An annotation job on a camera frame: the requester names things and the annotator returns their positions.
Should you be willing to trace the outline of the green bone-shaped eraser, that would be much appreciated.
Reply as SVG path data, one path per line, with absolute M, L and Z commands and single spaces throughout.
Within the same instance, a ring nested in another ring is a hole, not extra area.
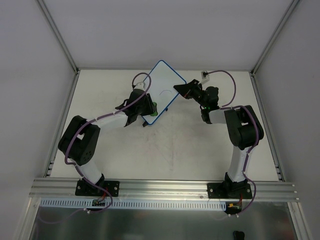
M 152 103 L 151 110 L 152 110 L 152 113 L 150 114 L 151 117 L 155 117 L 155 116 L 158 115 L 157 103 L 156 102 Z

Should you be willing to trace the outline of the blue-framed whiteboard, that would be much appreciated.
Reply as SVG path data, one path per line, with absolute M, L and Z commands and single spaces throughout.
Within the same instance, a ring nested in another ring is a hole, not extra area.
M 149 72 L 149 76 L 151 77 L 151 85 L 147 92 L 150 94 L 152 102 L 156 103 L 157 115 L 146 115 L 142 118 L 147 125 L 153 125 L 179 95 L 174 86 L 184 85 L 187 82 L 164 60 L 157 62 Z

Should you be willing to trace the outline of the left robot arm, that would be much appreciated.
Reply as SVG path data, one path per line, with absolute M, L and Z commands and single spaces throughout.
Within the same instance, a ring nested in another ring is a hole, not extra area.
M 106 116 L 92 120 L 74 116 L 58 143 L 58 149 L 64 154 L 65 163 L 74 166 L 79 173 L 80 190 L 93 196 L 106 197 L 110 194 L 103 173 L 92 160 L 101 130 L 108 132 L 127 127 L 138 116 L 153 117 L 157 114 L 157 103 L 151 95 L 136 87 L 128 99 Z

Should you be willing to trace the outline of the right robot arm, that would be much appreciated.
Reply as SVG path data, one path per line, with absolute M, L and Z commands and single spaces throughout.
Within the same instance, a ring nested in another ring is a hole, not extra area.
M 200 105 L 202 120 L 207 124 L 226 125 L 228 137 L 233 145 L 229 169 L 221 183 L 208 183 L 209 199 L 252 200 L 256 190 L 247 176 L 247 165 L 252 150 L 264 138 L 264 130 L 250 105 L 219 107 L 219 89 L 209 86 L 203 89 L 196 79 L 173 88 L 185 99 L 193 99 Z

